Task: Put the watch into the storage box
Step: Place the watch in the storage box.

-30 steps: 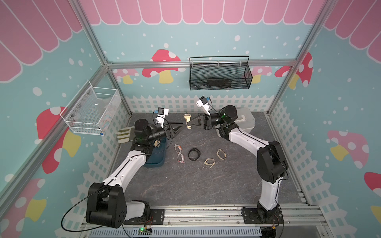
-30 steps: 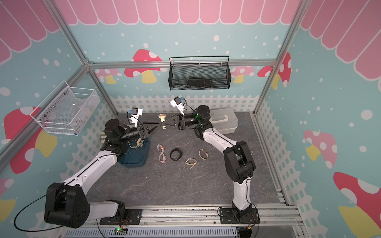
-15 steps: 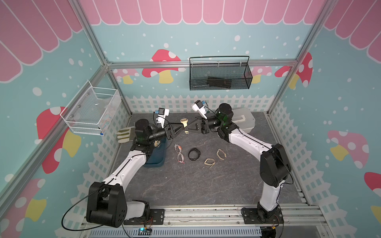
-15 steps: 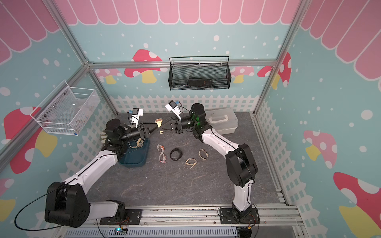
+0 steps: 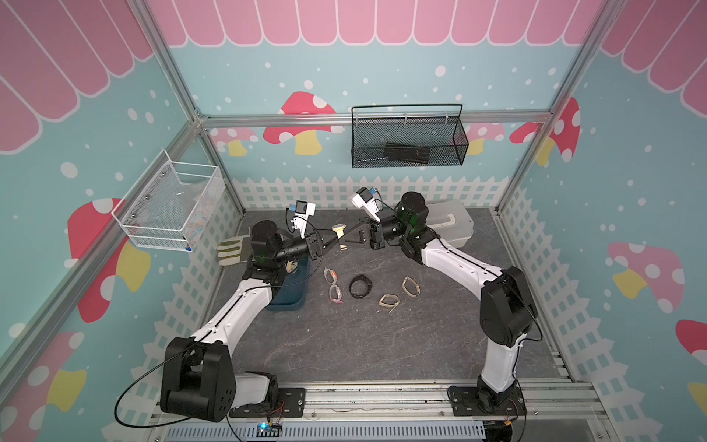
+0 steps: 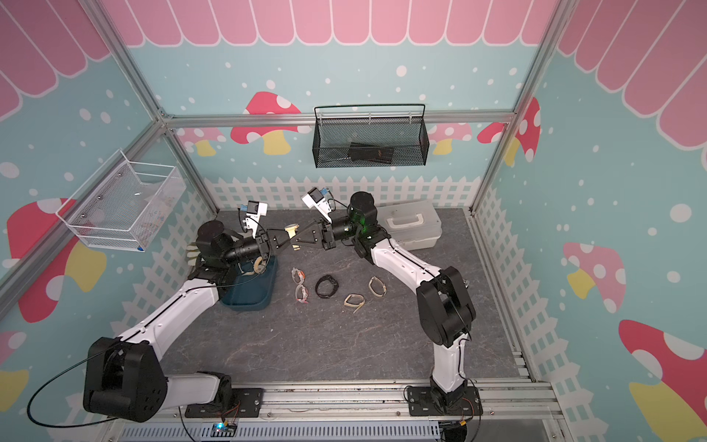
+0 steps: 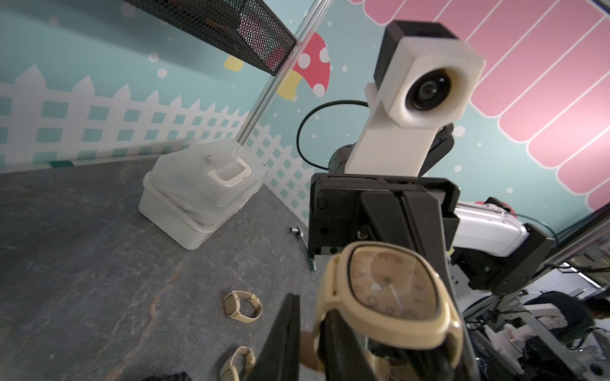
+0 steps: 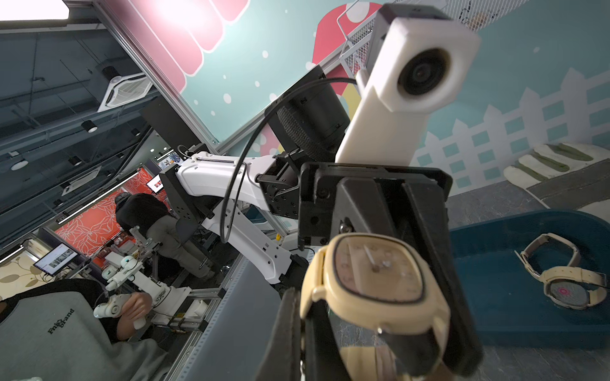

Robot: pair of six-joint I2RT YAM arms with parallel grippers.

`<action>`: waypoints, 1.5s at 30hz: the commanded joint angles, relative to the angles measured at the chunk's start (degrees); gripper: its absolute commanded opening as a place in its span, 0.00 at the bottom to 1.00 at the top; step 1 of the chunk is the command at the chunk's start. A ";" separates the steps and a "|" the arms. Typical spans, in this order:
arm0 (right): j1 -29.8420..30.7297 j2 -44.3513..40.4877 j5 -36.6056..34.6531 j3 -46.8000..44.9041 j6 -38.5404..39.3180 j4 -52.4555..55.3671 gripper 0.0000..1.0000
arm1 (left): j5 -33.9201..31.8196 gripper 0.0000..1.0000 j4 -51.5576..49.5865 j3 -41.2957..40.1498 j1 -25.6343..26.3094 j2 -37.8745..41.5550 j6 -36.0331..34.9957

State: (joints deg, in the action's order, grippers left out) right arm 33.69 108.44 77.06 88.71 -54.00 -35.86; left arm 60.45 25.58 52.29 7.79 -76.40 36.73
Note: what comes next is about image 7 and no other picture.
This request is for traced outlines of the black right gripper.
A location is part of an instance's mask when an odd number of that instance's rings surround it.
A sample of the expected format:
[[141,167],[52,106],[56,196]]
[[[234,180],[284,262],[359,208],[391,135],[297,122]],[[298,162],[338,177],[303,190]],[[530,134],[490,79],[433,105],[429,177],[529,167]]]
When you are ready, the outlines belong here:
[[446,250],[459,224],[454,212],[459,195],[448,179],[315,174],[308,256],[378,241],[411,249],[435,271],[446,271]]

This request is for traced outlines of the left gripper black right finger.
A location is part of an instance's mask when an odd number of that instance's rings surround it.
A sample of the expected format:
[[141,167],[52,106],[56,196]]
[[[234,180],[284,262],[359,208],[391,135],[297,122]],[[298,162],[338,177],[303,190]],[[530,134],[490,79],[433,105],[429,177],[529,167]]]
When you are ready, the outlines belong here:
[[354,331],[337,310],[328,312],[321,322],[318,356],[324,366],[326,380],[376,380]]

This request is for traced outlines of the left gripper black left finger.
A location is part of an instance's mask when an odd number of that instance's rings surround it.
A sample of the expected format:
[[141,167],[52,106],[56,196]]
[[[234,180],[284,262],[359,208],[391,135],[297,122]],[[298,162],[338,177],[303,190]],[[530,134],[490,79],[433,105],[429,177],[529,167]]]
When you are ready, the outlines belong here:
[[300,297],[285,296],[265,345],[245,381],[297,381],[300,375]]

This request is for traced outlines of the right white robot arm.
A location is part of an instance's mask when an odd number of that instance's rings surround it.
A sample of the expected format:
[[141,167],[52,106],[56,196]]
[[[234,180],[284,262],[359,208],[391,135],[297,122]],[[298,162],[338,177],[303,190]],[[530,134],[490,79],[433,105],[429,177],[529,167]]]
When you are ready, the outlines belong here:
[[525,287],[554,246],[496,198],[459,203],[459,189],[426,172],[453,147],[453,128],[365,130],[311,178],[309,260],[358,241],[411,249],[454,297],[510,295]]

